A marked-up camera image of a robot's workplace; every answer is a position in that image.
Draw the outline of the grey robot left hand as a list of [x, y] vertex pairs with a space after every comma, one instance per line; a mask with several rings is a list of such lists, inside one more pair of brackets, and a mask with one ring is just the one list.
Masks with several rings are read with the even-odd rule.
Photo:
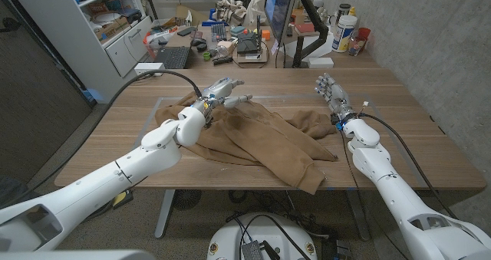
[[251, 94], [232, 97], [232, 90], [245, 82], [243, 80], [224, 77], [205, 88], [200, 97], [191, 105], [199, 110], [205, 117], [209, 117], [214, 108], [223, 105], [224, 108], [233, 108], [242, 102], [252, 99]]

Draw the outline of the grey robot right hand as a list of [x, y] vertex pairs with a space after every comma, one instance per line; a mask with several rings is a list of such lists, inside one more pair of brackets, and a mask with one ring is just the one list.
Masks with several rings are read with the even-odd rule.
[[331, 112], [336, 114], [340, 120], [354, 113], [348, 94], [333, 77], [324, 73], [315, 83], [317, 84], [315, 92], [325, 99]]

